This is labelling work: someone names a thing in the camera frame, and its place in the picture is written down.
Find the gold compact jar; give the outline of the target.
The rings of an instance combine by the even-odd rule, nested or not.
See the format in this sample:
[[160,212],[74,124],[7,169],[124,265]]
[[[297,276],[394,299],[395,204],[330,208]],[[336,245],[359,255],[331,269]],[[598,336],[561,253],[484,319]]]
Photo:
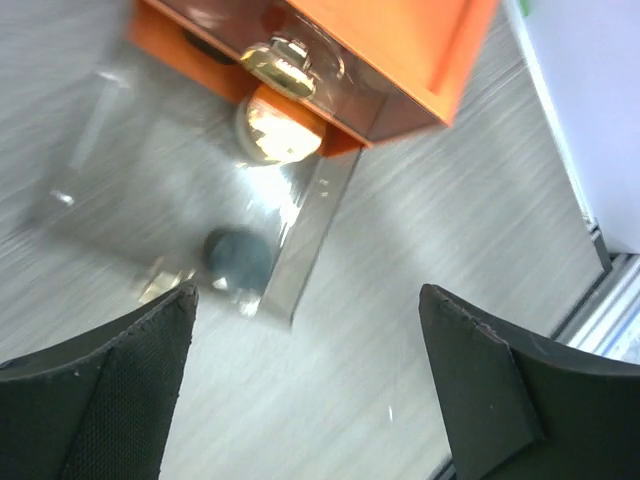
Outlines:
[[324,119],[265,85],[239,104],[234,127],[247,155],[271,165],[301,162],[318,153],[328,129]]

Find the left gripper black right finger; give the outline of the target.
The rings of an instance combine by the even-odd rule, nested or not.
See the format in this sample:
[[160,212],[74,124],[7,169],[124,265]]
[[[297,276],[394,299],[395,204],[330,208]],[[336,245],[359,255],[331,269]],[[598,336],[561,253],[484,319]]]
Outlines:
[[458,479],[636,479],[639,368],[426,284],[419,315]]

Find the black round cap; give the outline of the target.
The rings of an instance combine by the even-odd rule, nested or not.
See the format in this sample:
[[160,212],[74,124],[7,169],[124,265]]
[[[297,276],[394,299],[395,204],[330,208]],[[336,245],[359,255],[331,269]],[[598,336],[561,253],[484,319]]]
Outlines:
[[274,265],[269,243],[248,229],[213,230],[203,244],[202,258],[214,288],[258,295],[266,290]]

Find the clear drawer gold knob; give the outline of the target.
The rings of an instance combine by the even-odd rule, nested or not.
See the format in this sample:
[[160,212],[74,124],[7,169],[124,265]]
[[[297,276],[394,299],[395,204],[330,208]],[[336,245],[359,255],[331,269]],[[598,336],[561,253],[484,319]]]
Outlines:
[[[235,110],[168,71],[102,69],[80,85],[33,217],[140,269],[141,302],[190,280],[240,314],[289,329],[358,152],[254,162]],[[262,295],[213,287],[202,250],[215,229],[261,234],[274,253]]]

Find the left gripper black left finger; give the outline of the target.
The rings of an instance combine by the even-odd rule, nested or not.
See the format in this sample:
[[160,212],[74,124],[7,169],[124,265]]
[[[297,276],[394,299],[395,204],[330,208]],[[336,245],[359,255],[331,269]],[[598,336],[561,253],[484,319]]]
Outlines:
[[197,305],[197,287],[184,282],[2,363],[2,478],[158,478]]

